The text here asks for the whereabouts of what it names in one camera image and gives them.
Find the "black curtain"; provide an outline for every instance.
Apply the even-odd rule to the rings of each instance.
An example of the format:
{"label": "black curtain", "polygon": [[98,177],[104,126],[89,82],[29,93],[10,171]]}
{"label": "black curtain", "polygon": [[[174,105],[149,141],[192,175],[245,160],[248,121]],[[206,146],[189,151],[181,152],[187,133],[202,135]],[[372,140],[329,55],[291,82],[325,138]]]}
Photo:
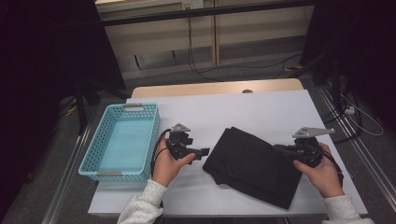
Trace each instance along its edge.
{"label": "black curtain", "polygon": [[91,0],[1,0],[0,53],[2,220],[44,151],[61,99],[86,78],[125,86]]}
{"label": "black curtain", "polygon": [[323,84],[332,76],[332,62],[340,64],[340,75],[357,90],[390,128],[396,130],[395,22],[396,7],[389,1],[320,1],[314,10],[301,64],[320,53],[314,81]]}

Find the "person's right hand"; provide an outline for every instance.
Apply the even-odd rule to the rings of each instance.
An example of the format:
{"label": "person's right hand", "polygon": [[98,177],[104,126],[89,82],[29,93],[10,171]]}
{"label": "person's right hand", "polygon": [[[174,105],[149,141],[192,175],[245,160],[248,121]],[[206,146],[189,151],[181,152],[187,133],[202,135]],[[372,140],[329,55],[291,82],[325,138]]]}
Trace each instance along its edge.
{"label": "person's right hand", "polygon": [[[323,150],[331,153],[329,146],[323,143],[319,143],[319,145]],[[315,168],[309,167],[299,161],[294,161],[293,163],[297,170],[309,177],[309,180],[319,190],[323,198],[345,195],[338,179],[335,165],[326,157],[323,157],[322,162]]]}
{"label": "person's right hand", "polygon": [[191,153],[178,161],[175,160],[169,149],[166,147],[164,136],[157,147],[156,155],[158,155],[158,158],[155,161],[152,180],[164,187],[168,187],[171,181],[177,176],[180,169],[195,158],[195,154]]}

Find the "blue plastic basket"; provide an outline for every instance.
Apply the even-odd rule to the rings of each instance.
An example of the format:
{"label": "blue plastic basket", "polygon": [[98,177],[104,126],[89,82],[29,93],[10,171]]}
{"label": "blue plastic basket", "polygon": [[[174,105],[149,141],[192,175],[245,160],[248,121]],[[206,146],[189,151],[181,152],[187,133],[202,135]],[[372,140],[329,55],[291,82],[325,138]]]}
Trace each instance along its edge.
{"label": "blue plastic basket", "polygon": [[96,181],[147,180],[159,128],[155,103],[108,106],[78,173]]}

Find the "wrist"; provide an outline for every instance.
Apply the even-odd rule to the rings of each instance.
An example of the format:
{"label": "wrist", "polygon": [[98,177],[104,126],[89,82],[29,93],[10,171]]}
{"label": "wrist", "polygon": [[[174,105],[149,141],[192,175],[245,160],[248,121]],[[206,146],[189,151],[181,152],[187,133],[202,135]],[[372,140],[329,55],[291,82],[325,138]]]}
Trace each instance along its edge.
{"label": "wrist", "polygon": [[320,194],[325,199],[326,198],[334,198],[334,197],[345,195],[343,189],[341,189],[341,188],[331,189],[331,190],[326,191],[326,192],[321,192]]}
{"label": "wrist", "polygon": [[156,175],[154,175],[152,177],[152,180],[157,182],[157,183],[159,183],[159,184],[161,184],[162,186],[164,186],[166,188],[168,188],[168,186],[170,184],[170,181],[167,181],[166,179],[161,178],[160,176],[156,176]]}

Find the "black fabric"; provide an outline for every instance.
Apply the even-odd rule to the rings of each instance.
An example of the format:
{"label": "black fabric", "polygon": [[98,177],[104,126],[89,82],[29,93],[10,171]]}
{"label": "black fabric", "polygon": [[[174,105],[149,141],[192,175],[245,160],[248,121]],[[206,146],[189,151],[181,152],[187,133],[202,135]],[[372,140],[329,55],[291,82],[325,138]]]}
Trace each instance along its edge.
{"label": "black fabric", "polygon": [[289,209],[301,178],[292,158],[275,153],[271,144],[235,127],[224,131],[203,169],[218,185],[284,209]]}

